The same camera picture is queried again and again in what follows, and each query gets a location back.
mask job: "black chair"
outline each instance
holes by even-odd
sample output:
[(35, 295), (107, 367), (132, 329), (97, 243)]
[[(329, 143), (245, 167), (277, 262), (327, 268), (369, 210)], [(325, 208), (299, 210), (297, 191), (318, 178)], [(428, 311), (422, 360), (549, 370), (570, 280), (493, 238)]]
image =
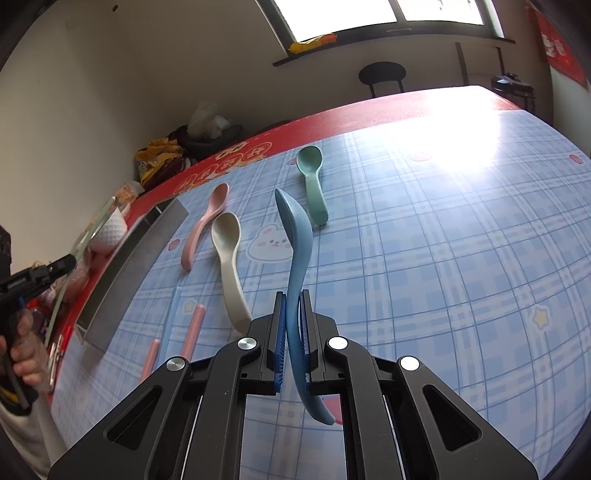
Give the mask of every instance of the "black chair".
[(359, 72), (359, 81), (369, 86), (371, 98), (375, 98), (374, 85), (381, 82), (398, 82), (400, 93), (404, 93), (402, 79), (405, 77), (404, 67), (393, 61), (377, 61), (363, 67)]

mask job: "red table edge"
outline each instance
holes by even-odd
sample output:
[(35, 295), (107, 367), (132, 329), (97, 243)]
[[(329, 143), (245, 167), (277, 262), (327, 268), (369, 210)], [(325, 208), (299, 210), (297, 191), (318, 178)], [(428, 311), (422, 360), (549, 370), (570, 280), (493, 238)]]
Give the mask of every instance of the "red table edge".
[[(449, 114), (450, 107), (453, 107), (455, 115), (520, 110), (517, 105), (484, 87), (469, 86), (399, 93), (316, 113), (251, 137), (165, 181), (131, 205), (127, 225), (131, 227), (157, 203), (218, 178), (232, 167), (250, 165), (292, 148), (375, 125), (432, 115), (445, 116)], [(61, 346), (63, 351), (66, 350), (74, 325), (108, 263), (91, 275), (78, 299), (56, 323), (52, 336), (56, 338), (59, 334), (64, 335)]]

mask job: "window sill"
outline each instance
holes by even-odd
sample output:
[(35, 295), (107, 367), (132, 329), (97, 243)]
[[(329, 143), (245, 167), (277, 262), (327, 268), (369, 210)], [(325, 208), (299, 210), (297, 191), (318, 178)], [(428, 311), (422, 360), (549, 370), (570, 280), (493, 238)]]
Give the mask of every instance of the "window sill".
[(458, 35), (463, 37), (473, 37), (473, 38), (487, 38), (488, 40), (495, 40), (501, 41), (506, 43), (515, 44), (515, 40), (510, 38), (502, 38), (502, 37), (491, 37), (490, 35), (479, 35), (476, 33), (463, 33), (461, 31), (451, 32), (445, 31), (446, 29), (436, 29), (433, 30), (432, 28), (425, 30), (422, 28), (400, 28), (397, 30), (389, 30), (389, 31), (382, 31), (379, 33), (368, 34), (365, 33), (363, 35), (350, 35), (351, 31), (347, 31), (346, 35), (340, 35), (340, 32), (337, 32), (337, 40), (335, 43), (330, 43), (328, 45), (322, 45), (321, 47), (314, 48), (313, 50), (308, 50), (302, 53), (291, 53), (288, 51), (287, 57), (276, 62), (273, 62), (274, 67), (278, 67), (279, 65), (283, 65), (294, 60), (299, 59), (300, 57), (305, 57), (306, 55), (310, 55), (311, 53), (316, 53), (317, 51), (322, 50), (330, 50), (331, 48), (340, 47), (342, 45), (350, 45), (352, 43), (358, 43), (368, 40), (376, 40), (377, 38), (388, 38), (388, 37), (403, 37), (407, 35)]

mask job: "human hand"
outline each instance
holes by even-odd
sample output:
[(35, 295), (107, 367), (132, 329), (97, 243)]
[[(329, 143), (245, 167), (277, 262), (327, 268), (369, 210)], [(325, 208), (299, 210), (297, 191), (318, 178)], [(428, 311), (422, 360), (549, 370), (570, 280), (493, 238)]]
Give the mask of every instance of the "human hand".
[[(47, 351), (32, 328), (33, 314), (29, 310), (23, 310), (17, 324), (17, 339), (10, 350), (10, 356), (14, 361), (14, 373), (27, 385), (43, 392), (49, 385)], [(6, 349), (6, 339), (0, 336), (0, 355), (4, 355)]]

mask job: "silver screw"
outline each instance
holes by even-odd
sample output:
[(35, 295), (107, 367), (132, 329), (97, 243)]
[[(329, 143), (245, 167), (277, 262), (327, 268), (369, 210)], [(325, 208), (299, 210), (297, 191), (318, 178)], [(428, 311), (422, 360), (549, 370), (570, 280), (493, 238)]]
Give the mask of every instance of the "silver screw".
[(418, 360), (413, 356), (405, 356), (400, 359), (400, 366), (405, 370), (413, 371), (419, 366)]
[(179, 356), (171, 358), (168, 362), (166, 362), (166, 368), (168, 368), (171, 372), (182, 370), (184, 368), (184, 359), (180, 358)]
[(332, 337), (329, 340), (329, 347), (334, 348), (335, 350), (342, 350), (343, 348), (347, 348), (349, 342), (343, 337)]
[(240, 350), (252, 350), (256, 347), (256, 340), (250, 337), (244, 337), (238, 340), (238, 348)]

